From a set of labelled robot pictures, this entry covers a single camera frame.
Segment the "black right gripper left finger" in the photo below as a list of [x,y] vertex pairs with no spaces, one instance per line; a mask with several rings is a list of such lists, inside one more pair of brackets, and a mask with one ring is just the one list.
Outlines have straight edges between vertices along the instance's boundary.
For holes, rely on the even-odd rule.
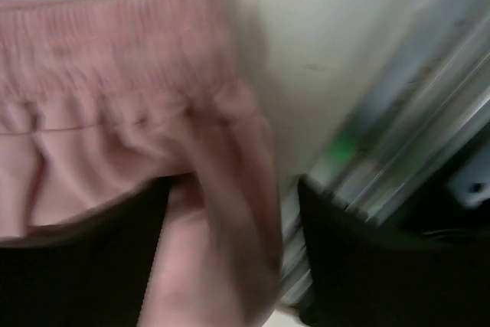
[[61,244],[1,250],[3,326],[136,326],[172,187],[158,178]]

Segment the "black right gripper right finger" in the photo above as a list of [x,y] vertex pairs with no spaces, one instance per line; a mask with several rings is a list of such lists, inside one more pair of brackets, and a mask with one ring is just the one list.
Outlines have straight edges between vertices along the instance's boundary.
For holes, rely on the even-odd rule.
[[298,183],[310,326],[487,326],[489,239],[445,244],[373,227]]

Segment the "pink trousers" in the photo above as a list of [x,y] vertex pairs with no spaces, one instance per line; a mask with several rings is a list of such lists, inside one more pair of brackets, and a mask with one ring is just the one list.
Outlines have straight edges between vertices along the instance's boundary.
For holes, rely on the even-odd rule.
[[227,0],[1,0],[1,250],[88,234],[158,178],[136,326],[261,326],[278,187]]

